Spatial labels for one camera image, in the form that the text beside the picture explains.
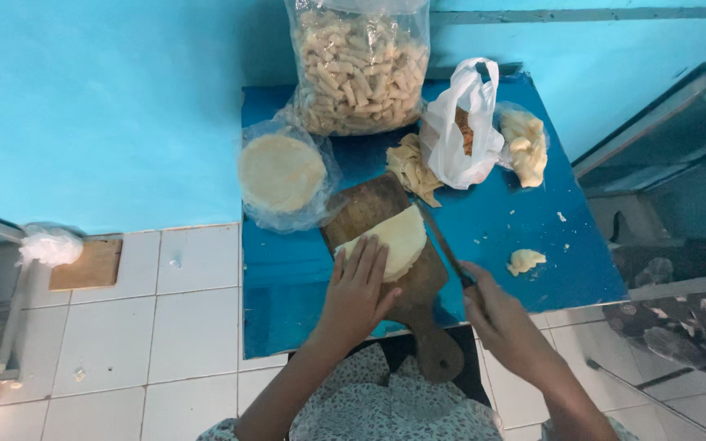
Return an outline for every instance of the white tile floor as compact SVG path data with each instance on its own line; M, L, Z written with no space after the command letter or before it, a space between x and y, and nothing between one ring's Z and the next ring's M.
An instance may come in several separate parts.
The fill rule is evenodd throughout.
M241 359L239 244L238 225L124 235L119 283L105 289L52 293L36 268L16 348L23 386L2 397L0 439L190 440L244 412L287 356ZM594 307L533 316L606 414L644 440L704 439L584 365L592 356L633 382L676 368L602 319ZM478 349L506 440L535 441L548 416L541 394ZM653 392L706 425L705 375Z

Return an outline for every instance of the knife handle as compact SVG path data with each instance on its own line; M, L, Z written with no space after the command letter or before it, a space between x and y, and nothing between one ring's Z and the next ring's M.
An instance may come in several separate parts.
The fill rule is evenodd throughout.
M465 274L460 274L459 278L462 280L462 290L466 290L467 288L471 286L475 286L476 282L473 282L473 279L468 277Z
M486 308L484 307L484 295L481 295L481 291L478 290L478 285L476 282L473 282L472 278L464 274L460 275L460 278L462 279L462 294L470 297L471 299L476 299L478 305L483 309L484 318L488 322L492 323L492 318L489 317L489 314L486 312Z

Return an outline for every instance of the patterned fabric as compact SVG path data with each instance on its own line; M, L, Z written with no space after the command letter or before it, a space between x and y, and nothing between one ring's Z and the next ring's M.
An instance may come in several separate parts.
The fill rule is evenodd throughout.
M235 423L234 418L222 421L197 441L238 441ZM624 429L618 435L621 441L638 441ZM412 356L389 375L383 350L371 345L343 360L310 396L293 421L290 439L502 441L503 427L497 413L467 399L453 383L426 381Z

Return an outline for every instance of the cutting board handle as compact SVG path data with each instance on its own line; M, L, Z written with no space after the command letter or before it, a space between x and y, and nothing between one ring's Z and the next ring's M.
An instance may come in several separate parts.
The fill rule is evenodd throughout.
M433 383L445 383L456 378L465 367L465 354L453 338L438 328L432 320L431 310L416 314L426 317L409 325L416 338L418 367L424 378Z

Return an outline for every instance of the blue table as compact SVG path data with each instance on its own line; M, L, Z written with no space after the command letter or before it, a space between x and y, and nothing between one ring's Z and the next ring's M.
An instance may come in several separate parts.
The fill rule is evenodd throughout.
M427 81L423 96L434 100L448 86L448 81ZM244 88L241 126L272 118L292 92L293 86ZM432 214L457 258L488 268L530 312L623 300L626 289L620 274L530 76L501 78L497 100L522 105L544 120L550 139L544 186L523 189L513 172L496 166L482 184L466 191L436 190L443 207ZM386 147L398 145L405 134L417 130L412 125L388 134L332 138L343 174L340 190L384 173ZM567 221L561 221L558 212ZM241 238L246 268L244 357L299 347L318 322L333 264L319 229L280 235L244 219ZM436 243L431 233L430 239ZM547 263L511 276L505 264L520 248L542 252ZM435 319L441 326L453 326L465 321L462 290L445 256L439 254L449 281L438 295ZM398 323L382 322L373 335L402 329Z

